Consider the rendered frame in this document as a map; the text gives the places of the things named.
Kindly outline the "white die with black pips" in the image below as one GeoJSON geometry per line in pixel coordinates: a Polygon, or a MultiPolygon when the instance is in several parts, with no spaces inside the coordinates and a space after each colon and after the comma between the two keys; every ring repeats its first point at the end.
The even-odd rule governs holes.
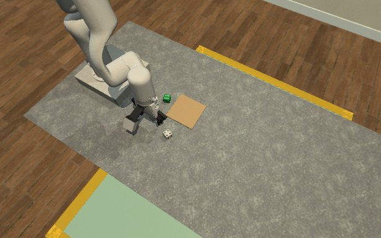
{"type": "Polygon", "coordinates": [[[173,136],[173,134],[170,132],[169,129],[167,129],[166,131],[163,132],[163,135],[166,139],[169,139],[173,136]]]}

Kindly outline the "green die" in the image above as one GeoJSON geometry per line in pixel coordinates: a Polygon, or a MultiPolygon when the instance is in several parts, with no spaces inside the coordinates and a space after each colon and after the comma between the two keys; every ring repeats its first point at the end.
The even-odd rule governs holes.
{"type": "Polygon", "coordinates": [[[163,101],[166,102],[166,103],[170,103],[170,101],[171,101],[171,95],[165,94],[164,98],[163,98],[163,101]]]}

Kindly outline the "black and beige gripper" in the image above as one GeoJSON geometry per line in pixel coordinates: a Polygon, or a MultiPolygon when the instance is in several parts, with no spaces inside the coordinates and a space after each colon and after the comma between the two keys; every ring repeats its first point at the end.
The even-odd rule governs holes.
{"type": "MultiPolygon", "coordinates": [[[[158,99],[158,98],[156,97],[156,99],[158,99]]],[[[134,103],[135,106],[139,105],[136,102],[135,98],[133,98],[131,101],[134,103]]],[[[140,106],[145,108],[144,111],[142,111],[142,113],[140,115],[143,115],[144,113],[146,113],[147,115],[157,119],[158,125],[162,124],[162,122],[165,119],[167,119],[167,116],[164,113],[162,113],[163,109],[162,109],[162,106],[161,106],[159,99],[157,102],[153,102],[152,104],[140,105],[140,106]],[[158,115],[160,115],[159,118],[158,118],[158,115]]]]}

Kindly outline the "tan flat mat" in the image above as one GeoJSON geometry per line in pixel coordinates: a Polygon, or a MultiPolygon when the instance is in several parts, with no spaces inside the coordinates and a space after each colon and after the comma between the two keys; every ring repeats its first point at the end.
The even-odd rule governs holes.
{"type": "Polygon", "coordinates": [[[181,94],[166,116],[193,129],[205,108],[205,105],[181,94]]]}

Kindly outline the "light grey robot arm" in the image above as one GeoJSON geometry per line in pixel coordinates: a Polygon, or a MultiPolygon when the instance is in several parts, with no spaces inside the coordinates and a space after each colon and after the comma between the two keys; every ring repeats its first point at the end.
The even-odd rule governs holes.
{"type": "Polygon", "coordinates": [[[118,20],[108,0],[55,0],[68,15],[64,25],[76,40],[95,80],[118,87],[128,80],[136,102],[139,104],[125,117],[123,127],[133,132],[143,108],[157,102],[150,71],[138,54],[129,51],[112,61],[105,46],[115,30],[118,20]]]}

